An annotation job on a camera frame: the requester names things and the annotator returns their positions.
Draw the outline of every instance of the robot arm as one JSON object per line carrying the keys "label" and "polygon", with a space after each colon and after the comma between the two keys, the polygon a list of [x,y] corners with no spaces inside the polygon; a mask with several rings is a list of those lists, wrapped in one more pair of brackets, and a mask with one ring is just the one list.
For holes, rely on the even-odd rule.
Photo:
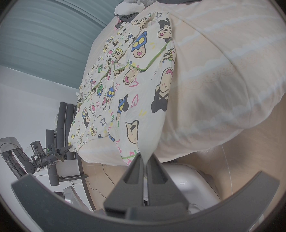
{"label": "robot arm", "polygon": [[[56,149],[55,145],[52,144],[48,145],[47,152],[45,152],[40,141],[35,141],[30,145],[34,152],[31,159],[24,153],[15,137],[0,138],[0,154],[18,179],[27,173],[34,174],[38,168],[42,169],[46,166],[51,166],[56,164],[59,160],[64,161],[64,154],[71,148],[71,146],[67,146]],[[12,152],[14,152],[17,159],[22,163],[25,170],[17,162]]]}

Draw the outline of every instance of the cartoon print shirt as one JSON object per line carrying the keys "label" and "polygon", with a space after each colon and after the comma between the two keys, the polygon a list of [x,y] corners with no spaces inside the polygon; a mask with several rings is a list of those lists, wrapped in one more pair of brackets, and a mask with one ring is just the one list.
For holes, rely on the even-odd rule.
{"label": "cartoon print shirt", "polygon": [[139,151],[147,161],[160,139],[174,64],[168,12],[140,13],[122,23],[83,77],[70,150],[108,136],[127,165]]}

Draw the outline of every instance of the mattress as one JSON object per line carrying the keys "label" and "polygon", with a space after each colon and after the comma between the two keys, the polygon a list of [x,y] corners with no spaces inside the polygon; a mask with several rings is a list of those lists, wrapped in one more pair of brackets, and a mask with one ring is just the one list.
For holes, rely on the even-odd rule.
{"label": "mattress", "polygon": [[[161,162],[213,148],[265,120],[286,92],[286,21],[269,0],[202,0],[148,6],[168,11],[176,65]],[[117,31],[114,18],[94,41],[84,76]],[[87,162],[125,165],[108,138],[85,144]]]}

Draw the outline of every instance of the pink mouth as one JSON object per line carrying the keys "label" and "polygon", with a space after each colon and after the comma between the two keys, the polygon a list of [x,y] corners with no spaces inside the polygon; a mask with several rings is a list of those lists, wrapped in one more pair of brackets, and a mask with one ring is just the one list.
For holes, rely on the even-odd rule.
{"label": "pink mouth", "polygon": [[168,69],[168,70],[166,71],[166,74],[171,74],[171,75],[173,76],[172,69]]}

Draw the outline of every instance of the teal curtain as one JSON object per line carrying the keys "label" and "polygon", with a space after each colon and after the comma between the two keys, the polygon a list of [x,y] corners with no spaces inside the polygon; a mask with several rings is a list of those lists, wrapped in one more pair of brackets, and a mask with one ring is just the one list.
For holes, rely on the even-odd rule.
{"label": "teal curtain", "polygon": [[19,0],[0,28],[0,65],[78,88],[93,41],[122,0]]}

